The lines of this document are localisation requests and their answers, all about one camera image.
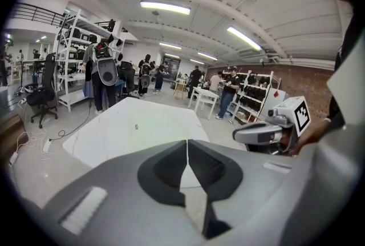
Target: power strip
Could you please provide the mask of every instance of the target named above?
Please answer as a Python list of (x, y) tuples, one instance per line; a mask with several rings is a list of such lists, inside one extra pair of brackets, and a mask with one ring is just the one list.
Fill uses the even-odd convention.
[(47, 139), (46, 143), (43, 146), (42, 152), (44, 152), (45, 154), (48, 153), (50, 146), (51, 146), (51, 142), (52, 142), (52, 140)]

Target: chair backrest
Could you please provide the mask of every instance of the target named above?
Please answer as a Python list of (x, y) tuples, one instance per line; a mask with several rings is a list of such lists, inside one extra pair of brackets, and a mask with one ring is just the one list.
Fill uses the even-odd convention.
[(122, 61), (117, 68), (119, 78), (125, 81), (125, 91), (129, 93), (135, 89), (135, 69), (130, 62)]
[(52, 79), (55, 72), (55, 56), (53, 53), (48, 54), (46, 57), (46, 63), (44, 64), (42, 86), (52, 90)]

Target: black shirt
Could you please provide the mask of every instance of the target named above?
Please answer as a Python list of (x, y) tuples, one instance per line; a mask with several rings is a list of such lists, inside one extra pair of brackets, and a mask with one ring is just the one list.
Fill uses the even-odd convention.
[[(232, 85), (232, 86), (239, 86), (240, 83), (241, 83), (241, 79), (238, 75), (236, 76), (230, 76), (227, 80), (226, 80), (226, 83), (229, 83)], [(231, 87), (228, 87), (228, 86), (224, 86), (223, 88), (223, 92), (227, 92), (229, 94), (235, 94), (236, 93), (236, 89), (234, 88), (231, 88)]]
[[(360, 37), (364, 25), (364, 14), (354, 9), (354, 15), (352, 16), (351, 22), (346, 30), (342, 46), (337, 53), (335, 72), (350, 54), (351, 50), (355, 47), (355, 44)], [(328, 117), (331, 119), (331, 123), (328, 125), (327, 132), (340, 128), (344, 125), (342, 113), (337, 105), (336, 100), (333, 97), (330, 102)]]
[(200, 77), (201, 77), (201, 71), (199, 69), (193, 70), (192, 73), (190, 74), (190, 78), (194, 83), (199, 82)]
[(161, 78), (164, 76), (163, 72), (165, 71), (165, 67), (161, 64), (157, 69), (156, 77)]

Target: black office chair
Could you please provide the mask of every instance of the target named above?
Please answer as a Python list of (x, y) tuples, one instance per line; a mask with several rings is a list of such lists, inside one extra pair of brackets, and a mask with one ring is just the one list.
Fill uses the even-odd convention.
[(138, 85), (135, 85), (135, 69), (130, 62), (122, 61), (120, 66), (117, 66), (118, 77), (125, 81), (125, 87), (122, 89), (122, 95), (120, 99), (123, 100), (126, 97), (137, 98), (137, 96), (130, 95), (131, 92), (138, 89)]
[(55, 66), (56, 61), (54, 54), (48, 54), (44, 65), (42, 87), (34, 89), (33, 93), (27, 96), (27, 103), (29, 106), (40, 107), (40, 111), (30, 118), (30, 122), (33, 123), (33, 119), (40, 115), (39, 128), (43, 127), (42, 120), (46, 114), (54, 115), (55, 119), (58, 118), (56, 113), (50, 111), (51, 109), (55, 109), (55, 111), (57, 111), (56, 95), (52, 88)]

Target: white tabletop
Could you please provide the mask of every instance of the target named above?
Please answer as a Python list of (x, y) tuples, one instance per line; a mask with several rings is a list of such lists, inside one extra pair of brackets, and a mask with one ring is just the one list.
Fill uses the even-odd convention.
[(125, 98), (74, 133), (63, 148), (94, 168), (117, 156), (184, 139), (209, 141), (194, 111)]
[(218, 98), (218, 95), (209, 91), (209, 90), (204, 90), (201, 87), (194, 87), (194, 90), (197, 91), (199, 94), (206, 96), (206, 97), (212, 97), (212, 98)]

